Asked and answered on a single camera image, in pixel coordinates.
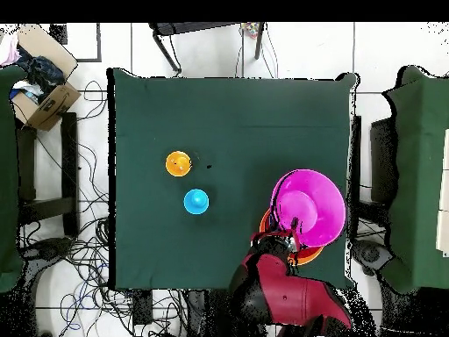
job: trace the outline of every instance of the green tablecloth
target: green tablecloth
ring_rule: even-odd
[[[10,90],[26,77],[18,66],[0,68],[0,293],[10,290],[22,270],[18,232],[18,147]]]
[[[436,249],[449,80],[407,67],[401,86],[387,94],[396,115],[398,191],[389,210],[396,258],[382,274],[397,291],[449,288],[449,258]]]
[[[273,187],[292,169],[322,172],[346,194],[355,75],[339,81],[143,79],[114,69],[110,79],[119,289],[227,288]],[[165,169],[175,150],[192,159],[184,177]],[[184,210],[184,195],[193,188],[209,195],[203,215]],[[298,274],[345,287],[345,245],[342,234]]]

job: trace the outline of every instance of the blue bowl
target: blue bowl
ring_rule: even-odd
[[[209,197],[199,189],[192,189],[184,197],[184,207],[188,213],[201,214],[209,207]]]

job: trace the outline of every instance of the box lid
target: box lid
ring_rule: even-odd
[[[23,25],[18,30],[18,44],[33,57],[46,57],[58,67],[65,79],[78,65],[76,58],[40,25]]]

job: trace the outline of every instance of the green table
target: green table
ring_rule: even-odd
[[[292,169],[315,169],[346,194],[349,93],[338,81],[143,79],[108,70],[115,95],[118,289],[223,289],[245,257],[273,187]],[[182,150],[193,168],[165,169]],[[206,213],[184,210],[190,189]],[[298,275],[343,288],[346,237]]]

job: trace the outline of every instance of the pink bowl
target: pink bowl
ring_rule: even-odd
[[[311,169],[284,175],[271,196],[271,210],[281,228],[290,229],[297,218],[296,233],[302,244],[322,247],[338,238],[345,225],[345,201],[326,176]]]

